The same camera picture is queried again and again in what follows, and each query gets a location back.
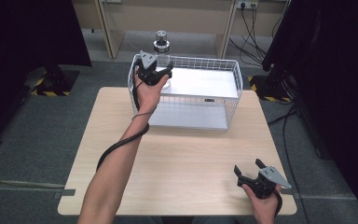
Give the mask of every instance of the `wrist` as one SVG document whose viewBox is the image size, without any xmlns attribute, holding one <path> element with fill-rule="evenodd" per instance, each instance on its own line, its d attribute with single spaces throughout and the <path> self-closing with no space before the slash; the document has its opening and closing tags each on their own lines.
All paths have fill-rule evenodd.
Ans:
<svg viewBox="0 0 358 224">
<path fill-rule="evenodd" d="M 272 220 L 257 220 L 257 224 L 274 224 L 274 219 Z"/>
</svg>

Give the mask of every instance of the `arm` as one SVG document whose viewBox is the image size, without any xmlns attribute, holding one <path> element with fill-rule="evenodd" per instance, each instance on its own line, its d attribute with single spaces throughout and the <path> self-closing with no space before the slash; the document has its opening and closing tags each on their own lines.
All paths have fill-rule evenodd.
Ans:
<svg viewBox="0 0 358 224">
<path fill-rule="evenodd" d="M 247 185 L 242 185 L 243 190 L 248 195 L 252 202 L 255 219 L 258 224 L 273 224 L 275 219 L 275 210 L 278 205 L 278 199 L 275 194 L 269 195 L 267 199 L 258 199 L 251 188 Z M 281 192 L 281 185 L 275 187 L 278 192 Z"/>
<path fill-rule="evenodd" d="M 156 86 L 141 84 L 138 87 L 140 104 L 138 114 L 144 115 L 133 119 L 120 140 L 137 134 L 146 126 L 159 102 L 161 89 L 167 79 L 168 76 L 164 76 Z M 135 83 L 136 86 L 141 83 L 141 79 L 137 76 L 135 76 Z M 130 178 L 141 139 L 142 137 L 139 137 L 117 148 L 105 158 L 89 183 L 78 223 L 113 223 L 124 189 Z"/>
</svg>

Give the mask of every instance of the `wooden table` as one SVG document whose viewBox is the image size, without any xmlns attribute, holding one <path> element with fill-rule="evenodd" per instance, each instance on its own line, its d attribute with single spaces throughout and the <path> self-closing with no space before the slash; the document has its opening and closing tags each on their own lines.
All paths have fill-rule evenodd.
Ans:
<svg viewBox="0 0 358 224">
<path fill-rule="evenodd" d="M 58 211 L 78 215 L 102 153 L 133 116 L 127 88 L 102 88 L 89 117 Z M 144 135 L 118 215 L 243 216 L 252 214 L 233 170 L 256 178 L 255 159 L 284 171 L 264 113 L 253 91 L 243 91 L 228 131 L 151 127 Z M 280 215 L 296 212 L 282 195 Z"/>
</svg>

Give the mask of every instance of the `electrical cable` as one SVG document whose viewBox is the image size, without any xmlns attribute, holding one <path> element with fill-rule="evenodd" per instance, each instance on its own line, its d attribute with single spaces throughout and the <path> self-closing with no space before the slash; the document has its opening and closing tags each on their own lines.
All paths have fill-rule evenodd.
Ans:
<svg viewBox="0 0 358 224">
<path fill-rule="evenodd" d="M 293 105 L 289 111 L 287 112 L 287 115 L 291 114 L 292 113 L 292 110 L 296 107 L 296 105 Z M 292 178 L 293 178 L 293 181 L 295 182 L 295 186 L 296 186 L 296 189 L 297 189 L 297 193 L 298 193 L 298 198 L 299 200 L 301 201 L 301 205 L 302 205 L 302 209 L 304 211 L 304 216 L 305 216 L 305 219 L 307 220 L 307 223 L 310 223 L 310 218 L 308 216 L 308 212 L 307 212 L 307 209 L 304 205 L 304 201 L 302 199 L 302 196 L 301 196 L 301 193 L 300 193 L 300 189 L 298 187 L 298 184 L 297 184 L 297 181 L 296 181 L 296 177 L 293 173 L 293 167 L 292 167 L 292 163 L 290 162 L 290 158 L 289 158 L 289 154 L 288 154 L 288 151 L 287 151 L 287 144 L 286 144 L 286 135 L 285 135 L 285 127 L 286 127 L 286 123 L 287 123 L 287 119 L 288 117 L 286 116 L 286 118 L 284 119 L 284 122 L 283 122 L 283 127 L 282 127 L 282 139 L 283 139 L 283 147 L 284 147 L 284 152 L 285 152 L 285 155 L 286 155 L 286 159 L 287 159 L 287 163 L 289 165 L 289 170 L 290 170 L 290 174 L 292 175 Z"/>
<path fill-rule="evenodd" d="M 244 63 L 250 64 L 250 65 L 254 65 L 254 66 L 258 66 L 258 67 L 262 67 L 261 62 L 251 53 L 249 53 L 248 51 L 246 51 L 245 49 L 241 48 L 240 46 L 238 46 L 237 44 L 234 43 L 234 41 L 230 38 L 229 41 L 240 51 L 240 58 L 241 61 L 243 61 Z M 243 58 L 241 57 L 241 53 L 246 54 L 249 58 L 251 58 L 252 60 L 254 60 L 256 63 L 248 63 L 246 61 L 243 60 Z"/>
<path fill-rule="evenodd" d="M 255 8 L 252 9 L 252 28 L 251 29 L 249 29 L 249 25 L 248 25 L 248 23 L 247 23 L 247 21 L 245 19 L 243 11 L 244 11 L 244 7 L 242 7 L 242 9 L 241 9 L 241 15 L 242 15 L 242 19 L 243 19 L 243 21 L 245 23 L 246 31 L 248 32 L 248 36 L 247 36 L 247 38 L 245 38 L 243 35 L 241 36 L 243 38 L 243 40 L 244 40 L 244 43 L 243 43 L 241 48 L 237 47 L 240 50 L 240 58 L 241 58 L 241 55 L 244 53 L 249 58 L 254 60 L 256 63 L 261 65 L 263 60 L 264 60 L 264 57 L 266 56 L 267 53 L 263 49 L 258 47 L 257 42 L 255 41 L 256 9 Z M 250 46 L 255 48 L 258 57 L 256 57 L 254 54 L 252 54 L 249 51 L 244 49 L 246 44 L 249 44 Z"/>
<path fill-rule="evenodd" d="M 280 117 L 278 117 L 277 119 L 268 122 L 267 125 L 268 125 L 268 126 L 274 125 L 274 124 L 278 123 L 278 121 L 280 121 L 280 120 L 282 120 L 282 119 L 287 119 L 288 117 L 290 117 L 290 116 L 292 116 L 292 115 L 294 115 L 294 114 L 296 114 L 296 113 L 297 113 L 297 112 L 294 111 L 294 112 L 291 112 L 291 113 L 289 113 L 289 114 L 287 114 L 287 115 L 280 116 Z"/>
<path fill-rule="evenodd" d="M 132 71 L 135 71 L 135 66 L 138 65 L 139 63 L 141 63 L 142 61 L 138 60 L 137 63 L 133 66 Z M 140 84 L 138 84 L 137 86 L 135 85 L 135 72 L 133 72 L 132 74 L 132 97 L 133 97 L 133 101 L 135 103 L 135 106 L 137 108 L 137 110 L 139 111 L 139 102 L 138 102 L 138 87 L 143 84 L 144 82 L 142 81 Z M 129 142 L 141 137 L 142 135 L 144 135 L 145 133 L 147 133 L 149 131 L 149 123 L 146 124 L 146 127 L 141 130 L 140 132 L 136 133 L 133 136 L 130 136 L 128 138 L 125 138 L 123 140 L 118 141 L 117 143 L 113 144 L 110 148 L 108 148 L 103 155 L 101 156 L 101 158 L 98 160 L 98 164 L 97 164 L 97 171 L 100 168 L 100 166 L 102 165 L 104 159 L 114 150 L 116 150 L 119 147 L 122 147 L 126 144 L 128 144 Z"/>
</svg>

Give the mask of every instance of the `gray carpet floor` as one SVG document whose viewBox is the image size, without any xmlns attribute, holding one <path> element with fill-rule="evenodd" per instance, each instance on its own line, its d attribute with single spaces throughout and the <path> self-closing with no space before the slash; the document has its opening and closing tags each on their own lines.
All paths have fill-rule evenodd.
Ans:
<svg viewBox="0 0 358 224">
<path fill-rule="evenodd" d="M 0 223 L 76 223 L 57 208 L 91 109 L 101 87 L 126 87 L 130 63 L 93 62 L 92 67 L 63 66 L 80 74 L 69 96 L 29 95 L 1 135 Z M 246 76 L 258 68 L 242 68 Z M 29 75 L 32 88 L 43 75 Z M 267 121 L 285 115 L 292 105 L 260 101 Z M 358 202 L 333 161 L 320 159 L 301 117 L 270 126 L 288 181 L 295 187 L 297 212 L 276 223 L 356 223 Z M 240 223 L 255 223 L 238 217 Z"/>
</svg>

